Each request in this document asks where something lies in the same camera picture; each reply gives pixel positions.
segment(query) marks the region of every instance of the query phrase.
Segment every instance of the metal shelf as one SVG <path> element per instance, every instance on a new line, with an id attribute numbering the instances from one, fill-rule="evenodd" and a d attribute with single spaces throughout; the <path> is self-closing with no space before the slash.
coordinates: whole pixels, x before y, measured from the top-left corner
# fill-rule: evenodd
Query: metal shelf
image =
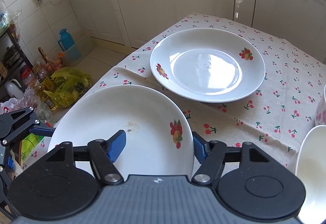
<path id="1" fill-rule="evenodd" d="M 0 88 L 7 82 L 7 80 L 10 78 L 10 76 L 25 62 L 24 59 L 21 57 L 19 58 L 19 62 L 15 63 L 9 70 L 7 76 L 0 81 Z"/>
<path id="2" fill-rule="evenodd" d="M 16 50 L 19 52 L 19 60 L 14 63 L 14 65 L 8 69 L 7 76 L 0 81 L 0 88 L 6 83 L 6 81 L 11 77 L 11 75 L 25 62 L 26 65 L 32 70 L 32 63 L 28 60 L 28 58 L 25 56 L 24 52 L 20 48 L 19 44 L 16 42 L 14 37 L 11 35 L 9 28 L 7 28 L 3 33 L 0 35 L 0 38 L 2 38 L 5 34 L 8 34 L 12 44 L 15 46 Z"/>

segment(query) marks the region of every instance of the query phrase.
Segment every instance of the blue gripper pad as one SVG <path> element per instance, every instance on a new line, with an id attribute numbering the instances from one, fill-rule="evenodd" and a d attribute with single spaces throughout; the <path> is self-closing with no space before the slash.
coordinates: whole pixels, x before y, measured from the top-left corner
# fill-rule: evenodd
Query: blue gripper pad
<path id="1" fill-rule="evenodd" d="M 110 144 L 110 150 L 108 152 L 109 159 L 114 163 L 124 147 L 126 146 L 126 132 L 123 130 L 119 130 L 120 133 Z"/>
<path id="2" fill-rule="evenodd" d="M 18 217 L 12 224 L 266 224 L 246 220 L 225 209 L 210 188 L 186 176 L 129 175 L 106 186 L 85 210 L 61 220 Z M 279 224 L 300 224 L 295 218 Z"/>

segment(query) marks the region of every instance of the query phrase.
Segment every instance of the yellow plastic bag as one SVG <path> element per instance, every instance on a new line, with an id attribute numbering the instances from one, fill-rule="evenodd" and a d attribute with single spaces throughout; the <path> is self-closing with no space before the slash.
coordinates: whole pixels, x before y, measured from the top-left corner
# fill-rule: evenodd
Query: yellow plastic bag
<path id="1" fill-rule="evenodd" d="M 44 91 L 58 107 L 66 108 L 83 96 L 92 86 L 89 74 L 75 68 L 61 68 L 51 79 L 56 83 L 55 92 Z"/>

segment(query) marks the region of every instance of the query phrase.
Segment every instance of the white plate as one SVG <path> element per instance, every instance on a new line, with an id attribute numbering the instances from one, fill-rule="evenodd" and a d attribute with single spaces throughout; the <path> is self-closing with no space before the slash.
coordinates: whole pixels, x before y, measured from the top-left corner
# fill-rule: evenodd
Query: white plate
<path id="1" fill-rule="evenodd" d="M 84 146 L 108 139 L 119 129 L 127 143 L 115 166 L 124 180 L 129 174 L 191 177 L 194 146 L 185 116 L 164 94 L 143 86 L 108 87 L 81 99 L 60 121 L 49 151 L 63 141 Z M 76 167 L 92 174 L 89 162 Z"/>
<path id="2" fill-rule="evenodd" d="M 200 102 L 232 102 L 252 94 L 265 77 L 258 50 L 240 36 L 195 28 L 160 41 L 150 58 L 153 75 L 164 87 Z"/>
<path id="3" fill-rule="evenodd" d="M 295 175 L 304 183 L 306 198 L 299 212 L 304 224 L 326 220 L 326 125 L 311 129 L 299 150 Z"/>

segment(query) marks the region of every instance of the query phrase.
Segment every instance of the cherry print tablecloth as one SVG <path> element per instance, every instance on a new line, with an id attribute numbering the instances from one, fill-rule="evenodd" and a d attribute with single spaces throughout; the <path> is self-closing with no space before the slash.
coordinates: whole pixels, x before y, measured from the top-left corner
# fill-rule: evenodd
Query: cherry print tablecloth
<path id="1" fill-rule="evenodd" d="M 252 43 L 266 65 L 260 88 L 242 100 L 215 104 L 191 101 L 162 87 L 151 73 L 150 54 L 163 38 L 190 28 L 223 29 Z M 151 87 L 171 98 L 185 114 L 191 129 L 204 139 L 220 140 L 235 147 L 244 141 L 253 142 L 286 167 L 307 132 L 314 127 L 313 116 L 322 96 L 324 79 L 326 66 L 285 39 L 234 21 L 194 13 L 126 57 L 85 96 L 118 84 Z M 194 172 L 199 165 L 195 160 Z"/>

